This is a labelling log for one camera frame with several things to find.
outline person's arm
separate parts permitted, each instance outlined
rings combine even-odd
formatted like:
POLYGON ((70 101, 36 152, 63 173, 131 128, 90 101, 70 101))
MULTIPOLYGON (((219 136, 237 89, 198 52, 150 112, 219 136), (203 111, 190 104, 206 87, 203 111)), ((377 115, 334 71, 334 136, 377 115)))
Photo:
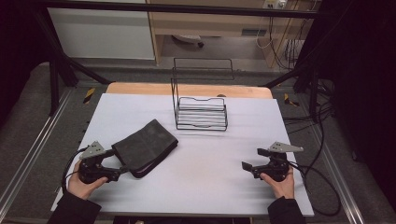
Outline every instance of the person's arm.
POLYGON ((268 207, 268 215, 272 224, 305 224, 305 218, 294 199, 293 168, 290 167, 286 178, 276 182, 264 173, 260 177, 271 186, 276 200, 268 207))
POLYGON ((84 184, 78 178, 79 163, 80 161, 75 165, 67 192, 58 202, 58 206, 49 218, 49 224, 91 224, 102 208, 88 201, 88 198, 95 189, 107 182, 107 178, 102 177, 89 185, 84 184))

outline metal floor strip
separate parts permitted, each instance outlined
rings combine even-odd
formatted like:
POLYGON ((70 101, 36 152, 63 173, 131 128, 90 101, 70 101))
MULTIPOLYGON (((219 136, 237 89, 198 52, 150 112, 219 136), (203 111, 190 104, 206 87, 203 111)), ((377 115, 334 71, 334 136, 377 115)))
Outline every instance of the metal floor strip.
MULTIPOLYGON (((309 103, 304 97, 301 97, 301 95, 297 94, 297 97, 299 98, 299 102, 301 103, 302 109, 304 110, 305 114, 308 116, 309 103)), ((311 129, 314 132, 317 143, 320 145, 321 132, 318 125, 312 125, 311 129)), ((329 175, 332 179, 332 182, 334 183, 335 188, 340 194, 341 203, 344 206, 344 210, 349 219, 349 222, 352 224, 363 224, 364 220, 361 215, 361 210, 356 205, 355 200, 349 190, 349 187, 347 186, 347 182, 345 181, 343 175, 341 174, 340 169, 338 168, 338 165, 334 160, 332 153, 326 144, 326 140, 323 143, 322 158, 327 167, 327 170, 329 171, 329 175)))
POLYGON ((55 127, 56 123, 59 120, 59 117, 64 112, 64 109, 70 99, 71 94, 74 92, 74 88, 68 88, 64 91, 58 109, 52 117, 49 117, 43 129, 39 133, 35 142, 32 144, 29 152, 21 163, 18 171, 12 177, 9 182, 6 190, 3 192, 3 195, 0 198, 0 223, 3 222, 8 209, 14 202, 17 197, 18 192, 20 191, 26 177, 29 175, 32 170, 33 165, 35 164, 36 159, 38 158, 41 149, 46 144, 50 134, 55 127))

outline gray floor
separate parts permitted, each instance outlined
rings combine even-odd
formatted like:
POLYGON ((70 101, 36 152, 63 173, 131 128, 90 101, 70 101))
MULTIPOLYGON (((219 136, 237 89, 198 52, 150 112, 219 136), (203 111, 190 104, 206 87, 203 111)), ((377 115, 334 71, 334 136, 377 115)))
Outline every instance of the gray floor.
MULTIPOLYGON (((284 71, 278 68, 268 69, 260 50, 256 47, 254 38, 225 38, 204 37, 205 46, 198 47, 180 43, 168 36, 163 49, 163 62, 159 65, 153 62, 130 61, 89 61, 103 77, 116 81, 135 82, 169 82, 169 77, 174 57, 212 57, 233 59, 234 69, 237 71, 235 80, 224 84, 238 84, 257 86, 280 76, 284 71)), ((48 140, 41 148, 40 154, 21 185, 15 199, 7 210, 6 219, 30 218, 27 223, 42 221, 50 216, 50 207, 55 198, 55 191, 59 186, 65 161, 79 146, 84 130, 89 125, 94 109, 106 86, 92 82, 90 78, 78 75, 81 81, 77 88, 62 88, 70 91, 70 101, 52 130, 48 140), (89 87, 96 87, 95 93, 86 105, 82 101, 89 87)), ((307 102, 306 93, 294 94, 292 86, 294 79, 283 83, 280 87, 272 89, 274 97, 278 100, 284 118, 305 116, 303 107, 307 102), (284 103, 284 94, 288 93, 292 101, 300 106, 284 103)), ((21 99, 14 106, 6 125, 0 130, 0 151, 2 152, 3 167, 1 170, 0 191, 7 192, 8 184, 13 181, 13 176, 18 172, 25 156, 30 152, 36 137, 49 118, 50 89, 49 70, 46 65, 39 66, 32 72, 32 76, 22 93, 21 99)), ((287 125, 288 132, 301 129, 309 125, 301 122, 287 125)), ((345 134, 340 129, 336 117, 329 117, 323 122, 325 143, 335 159, 346 185, 352 194, 364 223, 396 223, 394 211, 389 206, 386 198, 376 185, 370 171, 364 163, 352 160, 351 151, 345 134)), ((297 133, 290 134, 290 141, 295 146, 304 147, 303 153, 296 153, 297 162, 309 164, 318 151, 316 129, 311 127, 297 133)), ((320 157, 315 167, 327 177, 331 177, 326 165, 326 160, 320 157)), ((320 211, 332 212, 336 209, 336 198, 328 185, 315 173, 308 177, 309 198, 314 207, 320 211)), ((308 217, 309 223, 350 223, 348 212, 343 208, 333 217, 316 213, 308 217)), ((101 220, 112 217, 100 216, 101 220)), ((267 223, 267 217, 254 218, 255 223, 267 223)))

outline black sleeve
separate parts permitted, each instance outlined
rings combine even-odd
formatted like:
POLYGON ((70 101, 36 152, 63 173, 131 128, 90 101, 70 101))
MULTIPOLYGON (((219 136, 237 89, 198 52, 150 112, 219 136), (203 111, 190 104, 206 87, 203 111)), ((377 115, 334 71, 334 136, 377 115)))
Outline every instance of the black sleeve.
POLYGON ((66 192, 49 218, 49 224, 91 224, 102 207, 66 192))
POLYGON ((271 224, 305 224, 305 218, 294 199, 278 198, 268 207, 271 224))

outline wall socket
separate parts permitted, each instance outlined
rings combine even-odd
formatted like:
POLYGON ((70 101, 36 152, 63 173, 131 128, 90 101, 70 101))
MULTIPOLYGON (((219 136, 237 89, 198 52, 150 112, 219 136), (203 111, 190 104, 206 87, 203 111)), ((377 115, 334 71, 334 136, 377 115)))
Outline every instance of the wall socket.
POLYGON ((282 9, 287 3, 288 0, 264 0, 262 8, 282 9))

